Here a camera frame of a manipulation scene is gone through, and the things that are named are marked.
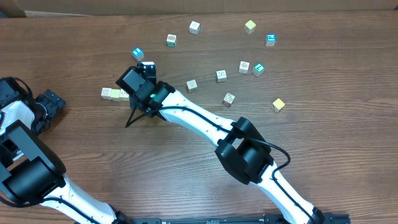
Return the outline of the red letter white block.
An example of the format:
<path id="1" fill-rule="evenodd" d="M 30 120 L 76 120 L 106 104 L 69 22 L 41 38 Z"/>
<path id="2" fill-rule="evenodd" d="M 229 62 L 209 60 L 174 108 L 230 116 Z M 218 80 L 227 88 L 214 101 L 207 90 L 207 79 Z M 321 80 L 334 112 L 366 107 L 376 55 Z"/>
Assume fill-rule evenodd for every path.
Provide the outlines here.
<path id="1" fill-rule="evenodd" d="M 105 100 L 112 100 L 111 97 L 111 88 L 102 88 L 101 90 L 101 97 Z"/>

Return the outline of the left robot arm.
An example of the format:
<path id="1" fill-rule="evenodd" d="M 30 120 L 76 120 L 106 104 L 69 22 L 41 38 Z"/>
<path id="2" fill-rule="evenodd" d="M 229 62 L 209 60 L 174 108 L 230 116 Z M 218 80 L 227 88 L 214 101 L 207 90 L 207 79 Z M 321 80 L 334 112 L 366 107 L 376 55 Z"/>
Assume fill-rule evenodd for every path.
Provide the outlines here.
<path id="1" fill-rule="evenodd" d="M 34 96 L 21 79 L 1 79 L 1 202 L 53 208 L 77 223 L 132 223 L 74 184 L 60 158 L 39 139 L 64 106 L 51 90 Z"/>

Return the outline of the white X letter block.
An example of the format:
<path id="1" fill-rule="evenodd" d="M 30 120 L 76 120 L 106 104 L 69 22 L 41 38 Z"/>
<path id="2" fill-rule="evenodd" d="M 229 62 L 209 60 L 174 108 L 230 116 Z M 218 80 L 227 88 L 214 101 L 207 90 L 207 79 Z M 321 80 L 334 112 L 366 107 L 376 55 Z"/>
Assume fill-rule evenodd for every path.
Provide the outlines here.
<path id="1" fill-rule="evenodd" d="M 123 89 L 120 89 L 119 99 L 121 101 L 129 101 L 129 94 Z"/>

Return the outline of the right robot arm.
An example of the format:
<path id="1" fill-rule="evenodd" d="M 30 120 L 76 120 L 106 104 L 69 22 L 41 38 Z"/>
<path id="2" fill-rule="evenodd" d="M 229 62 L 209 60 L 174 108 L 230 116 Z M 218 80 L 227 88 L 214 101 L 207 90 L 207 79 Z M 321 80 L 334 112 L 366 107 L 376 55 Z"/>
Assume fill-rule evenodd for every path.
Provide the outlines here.
<path id="1" fill-rule="evenodd" d="M 132 109 L 179 124 L 215 147 L 221 165 L 243 184 L 258 186 L 289 223 L 323 223 L 323 213 L 303 199 L 280 173 L 271 150 L 285 150 L 261 136 L 246 118 L 237 121 L 217 116 L 188 100 L 166 82 L 157 81 L 155 69 L 129 67 L 116 81 L 130 97 Z"/>

